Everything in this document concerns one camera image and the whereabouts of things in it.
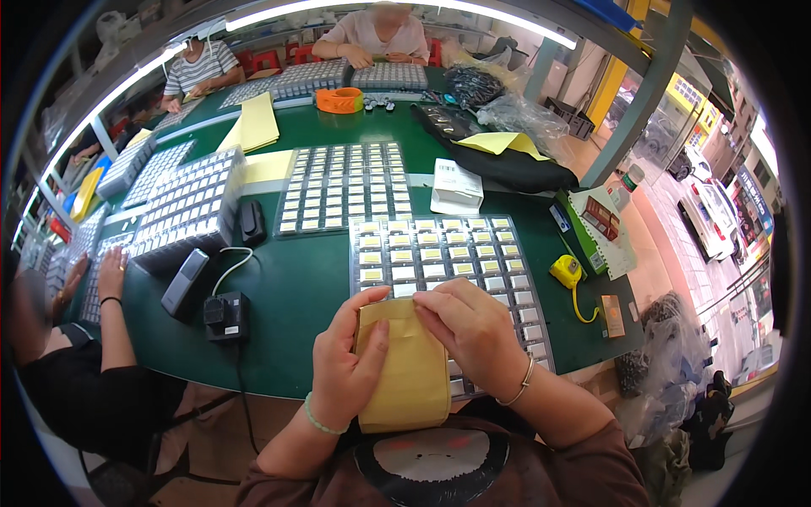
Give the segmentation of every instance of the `hand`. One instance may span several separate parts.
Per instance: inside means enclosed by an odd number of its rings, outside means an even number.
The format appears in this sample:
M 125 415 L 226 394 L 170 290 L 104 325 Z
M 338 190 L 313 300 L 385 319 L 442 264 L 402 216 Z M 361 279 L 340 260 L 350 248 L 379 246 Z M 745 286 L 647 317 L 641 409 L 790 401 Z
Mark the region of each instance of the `hand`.
M 346 428 L 375 392 L 388 352 L 388 321 L 377 323 L 362 356 L 351 350 L 358 310 L 385 298 L 388 291 L 389 287 L 380 286 L 354 295 L 338 308 L 327 330 L 315 338 L 310 412 L 329 429 Z
M 180 100 L 172 99 L 169 102 L 166 102 L 166 110 L 170 113 L 179 113 L 180 112 Z
M 352 67 L 365 69 L 375 64 L 375 59 L 364 49 L 351 44 L 341 44 L 336 51 L 338 56 L 346 56 Z
M 474 384 L 502 401 L 518 394 L 529 358 L 506 306 L 465 278 L 415 292 L 414 302 L 417 317 Z
M 110 248 L 99 266 L 99 302 L 105 298 L 121 299 L 124 291 L 124 273 L 127 269 L 127 254 L 121 247 Z
M 386 59 L 393 63 L 414 63 L 411 55 L 405 53 L 387 53 Z
M 73 265 L 71 271 L 67 274 L 65 279 L 65 287 L 62 289 L 62 300 L 70 301 L 73 299 L 73 294 L 76 294 L 76 288 L 79 287 L 79 282 L 82 281 L 84 272 L 88 270 L 88 253 L 84 252 L 79 258 L 79 261 Z
M 212 88 L 212 81 L 210 79 L 204 79 L 200 81 L 194 88 L 191 89 L 189 92 L 189 97 L 197 98 L 202 96 L 208 90 Z

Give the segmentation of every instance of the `brown shirt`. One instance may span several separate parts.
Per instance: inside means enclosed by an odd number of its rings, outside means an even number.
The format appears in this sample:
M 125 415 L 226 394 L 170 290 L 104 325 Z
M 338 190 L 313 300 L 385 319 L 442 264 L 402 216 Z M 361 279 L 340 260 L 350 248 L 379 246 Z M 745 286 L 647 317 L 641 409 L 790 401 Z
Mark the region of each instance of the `brown shirt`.
M 441 428 L 364 442 L 313 480 L 263 474 L 252 462 L 240 507 L 267 505 L 639 505 L 642 476 L 614 420 L 568 449 L 452 416 Z

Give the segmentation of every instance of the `white shirt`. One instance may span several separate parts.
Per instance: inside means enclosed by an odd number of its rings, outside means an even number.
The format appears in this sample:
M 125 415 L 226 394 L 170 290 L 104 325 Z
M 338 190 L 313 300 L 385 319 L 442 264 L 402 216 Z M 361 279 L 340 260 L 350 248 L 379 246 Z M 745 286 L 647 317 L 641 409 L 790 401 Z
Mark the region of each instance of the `white shirt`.
M 211 41 L 203 44 L 203 53 L 194 63 L 180 57 L 172 63 L 169 78 L 166 80 L 164 95 L 177 95 L 181 90 L 189 93 L 198 83 L 206 79 L 224 75 L 239 64 L 239 60 L 223 41 Z
M 392 40 L 380 42 L 369 11 L 350 12 L 320 38 L 335 44 L 351 44 L 364 48 L 369 54 L 405 53 L 414 58 L 428 60 L 431 52 L 425 41 L 425 30 L 419 19 L 409 16 Z

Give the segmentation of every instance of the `yellow tape measure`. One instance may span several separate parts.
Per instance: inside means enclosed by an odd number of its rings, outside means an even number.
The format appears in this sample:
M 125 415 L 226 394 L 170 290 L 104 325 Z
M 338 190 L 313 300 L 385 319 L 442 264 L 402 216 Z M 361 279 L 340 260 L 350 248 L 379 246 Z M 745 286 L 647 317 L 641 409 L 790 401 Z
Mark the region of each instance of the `yellow tape measure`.
M 574 313 L 577 315 L 577 318 L 580 319 L 583 324 L 594 322 L 594 319 L 597 318 L 597 314 L 599 313 L 599 308 L 594 309 L 594 315 L 590 320 L 584 319 L 583 316 L 580 315 L 580 309 L 577 308 L 577 283 L 583 276 L 583 267 L 580 266 L 577 259 L 575 259 L 573 256 L 560 256 L 552 267 L 549 268 L 549 273 L 553 277 L 557 278 L 557 280 L 562 283 L 564 287 L 572 290 L 572 303 L 574 305 Z

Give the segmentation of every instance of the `bracelet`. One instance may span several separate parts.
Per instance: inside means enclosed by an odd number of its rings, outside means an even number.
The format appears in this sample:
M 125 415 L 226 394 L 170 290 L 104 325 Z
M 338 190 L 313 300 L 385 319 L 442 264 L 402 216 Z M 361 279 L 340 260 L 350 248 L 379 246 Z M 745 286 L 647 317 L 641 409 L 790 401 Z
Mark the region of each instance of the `bracelet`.
M 331 430 L 315 420 L 315 417 L 313 417 L 312 413 L 310 412 L 310 396 L 312 396 L 312 391 L 307 393 L 307 397 L 304 398 L 304 412 L 307 413 L 307 418 L 310 420 L 312 425 L 321 430 L 322 432 L 329 433 L 330 435 L 342 435 L 346 433 L 346 430 L 350 428 L 349 424 L 346 425 L 346 428 L 340 430 L 339 432 L 336 432 L 335 430 Z
M 99 308 L 101 308 L 101 305 L 103 305 L 105 303 L 105 301 L 107 301 L 109 299 L 112 299 L 113 301 L 118 301 L 118 305 L 121 306 L 121 299 L 116 298 L 114 296 L 107 296 L 106 298 L 101 300 L 101 303 L 99 303 Z
M 524 377 L 524 381 L 521 382 L 521 390 L 518 391 L 518 394 L 516 394 L 512 400 L 506 403 L 502 402 L 499 398 L 496 398 L 496 403 L 498 403 L 501 406 L 510 406 L 518 398 L 520 398 L 521 395 L 524 393 L 524 390 L 530 385 L 530 377 L 532 376 L 532 371 L 534 370 L 533 366 L 535 366 L 535 361 L 533 361 L 532 358 L 530 358 L 530 367 L 526 369 L 526 376 Z

